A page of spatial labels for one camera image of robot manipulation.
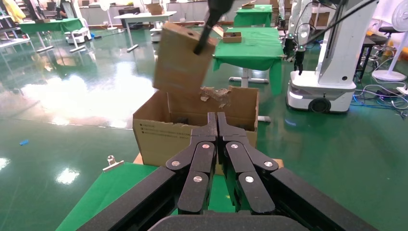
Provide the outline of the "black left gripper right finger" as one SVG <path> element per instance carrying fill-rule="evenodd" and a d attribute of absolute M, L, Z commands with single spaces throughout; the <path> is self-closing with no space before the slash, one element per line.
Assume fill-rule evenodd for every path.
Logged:
<path fill-rule="evenodd" d="M 249 143 L 244 129 L 227 123 L 224 112 L 217 114 L 218 158 L 225 175 L 232 205 L 237 213 L 281 215 L 282 208 L 272 196 L 271 174 L 282 169 Z"/>

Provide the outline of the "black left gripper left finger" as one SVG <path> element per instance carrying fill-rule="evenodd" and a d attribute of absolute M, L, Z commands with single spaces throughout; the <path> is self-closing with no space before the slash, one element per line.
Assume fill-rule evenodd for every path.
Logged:
<path fill-rule="evenodd" d="M 217 160 L 217 117 L 207 114 L 207 124 L 191 130 L 190 144 L 167 160 L 176 173 L 179 215 L 199 215 L 208 209 Z"/>

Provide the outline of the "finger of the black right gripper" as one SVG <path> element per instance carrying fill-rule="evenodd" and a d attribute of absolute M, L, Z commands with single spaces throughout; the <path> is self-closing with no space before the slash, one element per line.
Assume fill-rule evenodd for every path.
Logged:
<path fill-rule="evenodd" d="M 204 49 L 212 28 L 220 20 L 221 16 L 226 14 L 232 7 L 234 0 L 208 0 L 208 18 L 205 23 L 203 32 L 200 36 L 199 42 L 194 48 L 194 53 L 199 55 Z"/>

